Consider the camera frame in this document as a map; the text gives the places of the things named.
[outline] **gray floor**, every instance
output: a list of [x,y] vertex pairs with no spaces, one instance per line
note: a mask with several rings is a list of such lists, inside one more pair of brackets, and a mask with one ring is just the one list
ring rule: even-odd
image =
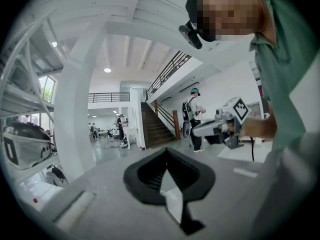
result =
[[[209,145],[206,141],[203,141],[202,147],[205,148],[205,150],[200,153],[194,153],[193,146],[190,148],[189,143],[186,140],[173,141],[173,142],[164,144],[162,146],[159,146],[157,148],[150,148],[146,150],[139,150],[137,147],[137,144],[135,143],[131,145],[130,149],[128,149],[127,147],[119,147],[119,145],[120,145],[119,139],[114,139],[114,138],[100,137],[98,139],[93,140],[91,142],[91,147],[92,147],[92,152],[95,158],[95,163],[98,165],[98,164],[109,162],[115,159],[122,159],[130,155],[132,156],[140,152],[143,152],[146,156],[148,156],[164,147],[170,147],[183,154],[188,154],[193,156],[203,156],[203,155],[217,156],[226,147],[223,144]],[[167,192],[169,190],[172,190],[176,186],[177,185],[173,181],[170,173],[167,171],[164,174],[162,179],[161,190],[164,192]]]

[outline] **white ceiling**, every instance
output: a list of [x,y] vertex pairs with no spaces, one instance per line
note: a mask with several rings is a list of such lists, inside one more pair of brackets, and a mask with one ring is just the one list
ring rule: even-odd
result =
[[[128,114],[128,108],[127,107],[122,107],[122,114],[127,115]],[[111,117],[115,116],[118,117],[114,111],[119,113],[119,108],[118,107],[111,107],[111,108],[97,108],[97,109],[88,109],[88,118],[92,118],[92,116],[96,117]]]
[[[178,31],[179,25],[189,19],[186,1],[33,0],[25,9],[23,20],[28,24],[55,10],[50,21],[63,49],[69,53],[92,19],[111,13],[105,39],[96,57],[93,80],[153,82],[177,51],[211,63],[209,72],[223,71],[228,63],[246,56],[248,52],[241,46],[232,52],[239,56],[220,55],[226,43],[232,46],[237,42],[234,39],[213,43],[202,41],[200,50],[191,47]],[[104,68],[110,68],[112,72],[105,73]]]

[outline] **black metal railing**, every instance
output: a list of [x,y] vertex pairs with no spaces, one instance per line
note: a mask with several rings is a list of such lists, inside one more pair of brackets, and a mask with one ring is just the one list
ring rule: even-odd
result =
[[89,93],[88,103],[98,102],[129,102],[129,92],[100,92]]
[[190,55],[178,51],[146,92],[147,100],[190,58]]

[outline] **person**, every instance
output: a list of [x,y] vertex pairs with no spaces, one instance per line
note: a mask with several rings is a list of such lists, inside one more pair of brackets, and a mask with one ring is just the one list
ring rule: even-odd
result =
[[[206,112],[206,110],[197,101],[198,96],[200,96],[199,90],[197,88],[193,88],[191,90],[191,96],[186,101],[186,103],[189,104],[193,114],[193,119],[190,121],[192,128],[201,124],[201,121],[199,120],[199,114]],[[193,151],[195,153],[202,152],[205,150],[204,148],[201,148],[201,137],[194,136],[192,131],[190,133],[190,137],[193,144]]]
[[[290,0],[187,0],[190,21],[203,35],[254,33],[250,51],[260,74],[267,119],[248,118],[240,136],[273,139],[283,149],[305,133],[290,93],[303,79],[319,50],[319,40]],[[228,125],[230,133],[234,126]]]
[[119,140],[122,141],[123,138],[125,137],[125,133],[124,133],[124,128],[123,128],[123,123],[121,122],[121,118],[123,118],[124,116],[121,114],[119,115],[116,123],[118,125],[119,128]]
[[95,123],[92,124],[92,128],[93,128],[93,139],[95,139],[95,138],[98,139],[98,131],[99,131],[99,129],[96,127]]

